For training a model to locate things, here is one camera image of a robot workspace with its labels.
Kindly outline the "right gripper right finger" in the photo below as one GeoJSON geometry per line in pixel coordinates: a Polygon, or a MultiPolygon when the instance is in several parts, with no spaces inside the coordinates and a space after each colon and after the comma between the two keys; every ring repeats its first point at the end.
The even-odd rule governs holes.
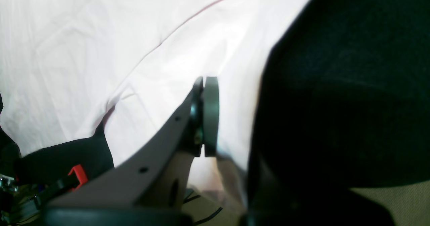
{"type": "Polygon", "coordinates": [[[219,127],[219,85],[216,76],[206,78],[203,91],[203,144],[205,157],[215,157],[219,127]]]}

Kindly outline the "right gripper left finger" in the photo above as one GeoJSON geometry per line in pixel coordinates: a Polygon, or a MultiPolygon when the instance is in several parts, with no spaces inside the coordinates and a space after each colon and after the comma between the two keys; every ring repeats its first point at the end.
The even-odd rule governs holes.
{"type": "Polygon", "coordinates": [[[181,212],[190,167],[202,147],[203,78],[130,159],[53,200],[45,226],[192,226],[181,212]]]}

